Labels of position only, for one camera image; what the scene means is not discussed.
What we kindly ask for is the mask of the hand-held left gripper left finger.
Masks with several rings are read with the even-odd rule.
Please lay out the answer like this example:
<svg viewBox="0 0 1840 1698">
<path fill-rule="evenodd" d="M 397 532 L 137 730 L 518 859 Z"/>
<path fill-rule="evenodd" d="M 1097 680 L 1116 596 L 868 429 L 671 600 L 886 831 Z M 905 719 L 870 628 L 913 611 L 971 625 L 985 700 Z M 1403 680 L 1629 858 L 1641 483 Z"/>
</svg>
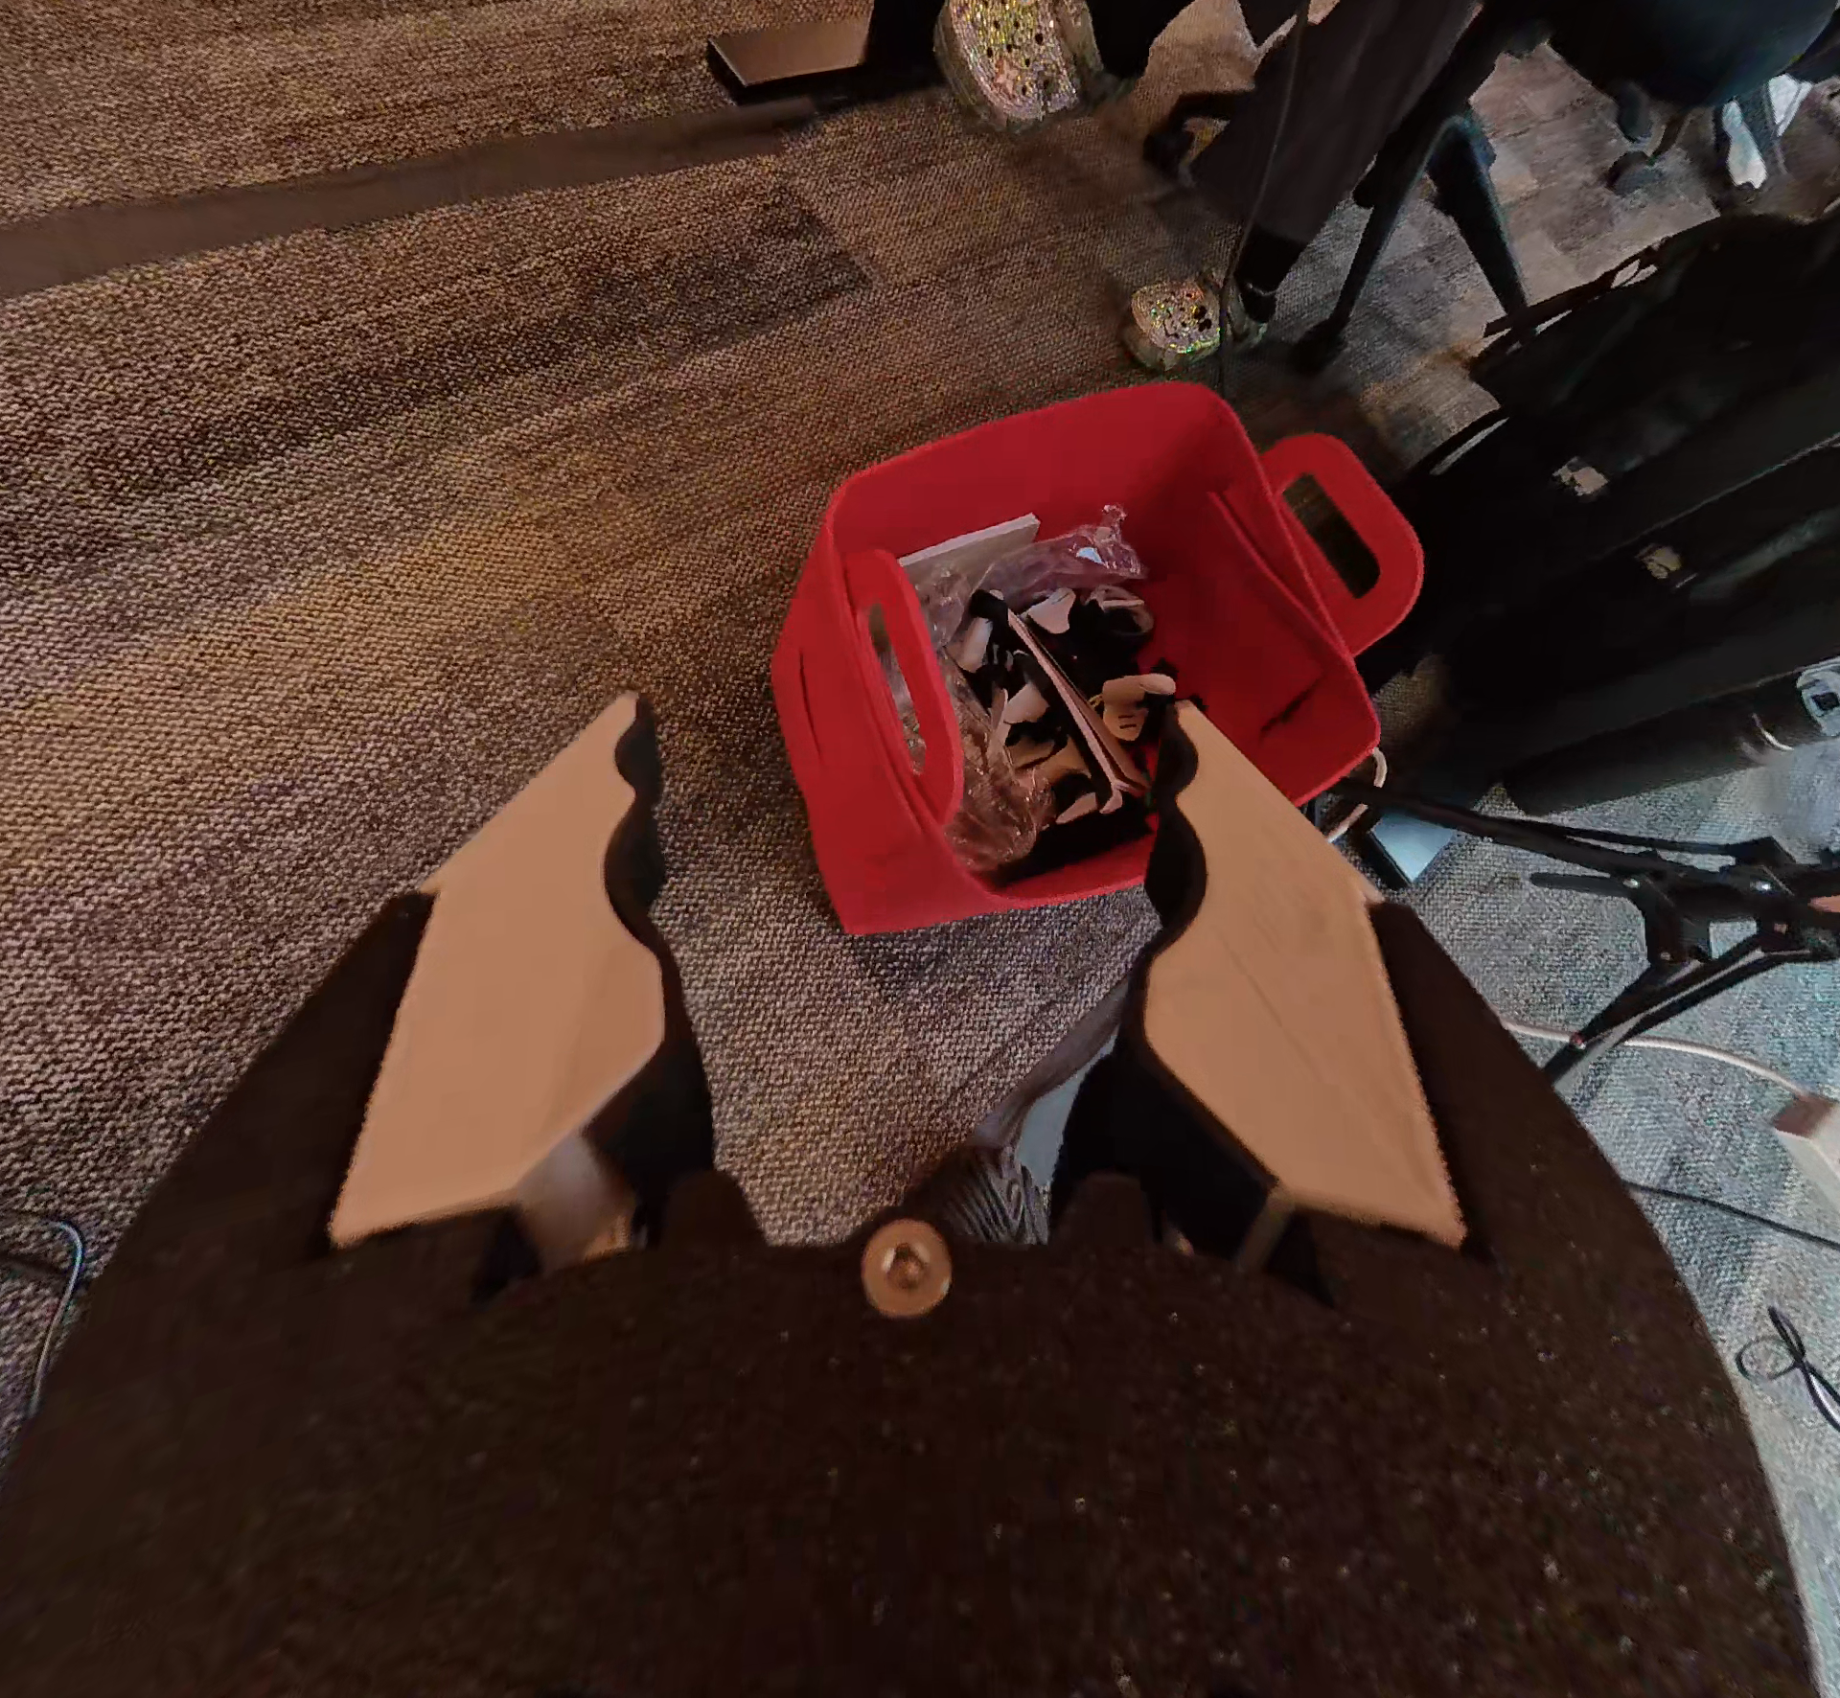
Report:
<svg viewBox="0 0 1840 1698">
<path fill-rule="evenodd" d="M 424 883 L 327 1242 L 503 1216 L 540 1268 L 640 1245 L 715 1110 L 653 926 L 662 751 L 616 696 Z"/>
</svg>

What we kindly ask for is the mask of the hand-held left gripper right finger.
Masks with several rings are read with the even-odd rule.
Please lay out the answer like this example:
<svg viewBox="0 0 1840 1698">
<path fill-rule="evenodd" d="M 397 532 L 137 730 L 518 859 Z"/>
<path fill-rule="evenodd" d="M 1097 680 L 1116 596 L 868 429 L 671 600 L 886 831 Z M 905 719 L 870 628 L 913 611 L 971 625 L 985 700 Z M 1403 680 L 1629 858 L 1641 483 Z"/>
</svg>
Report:
<svg viewBox="0 0 1840 1698">
<path fill-rule="evenodd" d="M 1158 916 L 1048 1186 L 1137 1182 L 1151 1235 L 1246 1273 L 1307 1221 L 1462 1253 L 1468 1231 L 1374 926 L 1377 894 L 1199 712 L 1151 773 Z"/>
</svg>

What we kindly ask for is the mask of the pile of black white parts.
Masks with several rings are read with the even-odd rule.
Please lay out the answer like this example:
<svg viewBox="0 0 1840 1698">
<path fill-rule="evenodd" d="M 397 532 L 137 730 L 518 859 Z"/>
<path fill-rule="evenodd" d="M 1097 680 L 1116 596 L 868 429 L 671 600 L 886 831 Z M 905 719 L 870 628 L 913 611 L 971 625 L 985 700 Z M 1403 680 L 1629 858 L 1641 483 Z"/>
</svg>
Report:
<svg viewBox="0 0 1840 1698">
<path fill-rule="evenodd" d="M 1014 888 L 1144 840 L 1178 680 L 1150 655 L 1150 563 L 1126 512 L 1102 505 L 1056 534 L 1015 515 L 896 564 L 961 744 L 953 858 Z"/>
</svg>

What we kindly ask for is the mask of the red fabric basket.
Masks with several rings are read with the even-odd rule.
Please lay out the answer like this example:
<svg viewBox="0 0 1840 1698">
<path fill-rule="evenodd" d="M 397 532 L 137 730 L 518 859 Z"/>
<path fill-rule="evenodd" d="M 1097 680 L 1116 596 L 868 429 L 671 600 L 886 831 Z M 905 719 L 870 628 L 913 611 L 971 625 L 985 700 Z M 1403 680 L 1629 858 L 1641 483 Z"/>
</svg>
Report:
<svg viewBox="0 0 1840 1698">
<path fill-rule="evenodd" d="M 1036 515 L 1123 512 L 1144 563 L 1150 662 L 1291 805 L 1361 768 L 1377 719 L 1356 658 L 1412 611 L 1413 527 L 1331 434 L 1254 447 L 1191 383 L 1116 389 L 965 429 L 845 478 L 770 658 L 827 900 L 845 933 L 903 933 L 1137 888 L 1150 840 L 994 883 L 961 865 L 961 727 L 901 559 Z"/>
</svg>

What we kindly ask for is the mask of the black stand legs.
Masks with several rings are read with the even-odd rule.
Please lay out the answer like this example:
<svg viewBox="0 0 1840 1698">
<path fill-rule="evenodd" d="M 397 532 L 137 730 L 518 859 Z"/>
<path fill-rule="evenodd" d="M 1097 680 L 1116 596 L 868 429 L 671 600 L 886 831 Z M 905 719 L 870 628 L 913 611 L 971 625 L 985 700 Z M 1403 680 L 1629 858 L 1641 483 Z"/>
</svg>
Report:
<svg viewBox="0 0 1840 1698">
<path fill-rule="evenodd" d="M 1398 813 L 1491 840 L 1545 859 L 1530 876 L 1536 888 L 1612 896 L 1641 916 L 1643 972 L 1579 1030 L 1557 1036 L 1545 1063 L 1553 1083 L 1753 978 L 1836 965 L 1836 858 L 1806 865 L 1773 837 L 1709 843 L 1573 831 L 1353 778 L 1331 796 L 1349 800 L 1364 831 Z"/>
</svg>

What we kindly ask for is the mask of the black bag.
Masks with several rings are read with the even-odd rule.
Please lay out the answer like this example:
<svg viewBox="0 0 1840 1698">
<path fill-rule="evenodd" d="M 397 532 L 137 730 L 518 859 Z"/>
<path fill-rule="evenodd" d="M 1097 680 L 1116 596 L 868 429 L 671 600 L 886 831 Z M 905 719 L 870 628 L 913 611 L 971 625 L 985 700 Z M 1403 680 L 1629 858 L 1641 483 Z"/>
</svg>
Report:
<svg viewBox="0 0 1840 1698">
<path fill-rule="evenodd" d="M 1836 203 L 1715 216 L 1486 325 L 1486 412 L 1390 487 L 1433 662 L 1396 784 L 1515 772 L 1836 658 Z"/>
</svg>

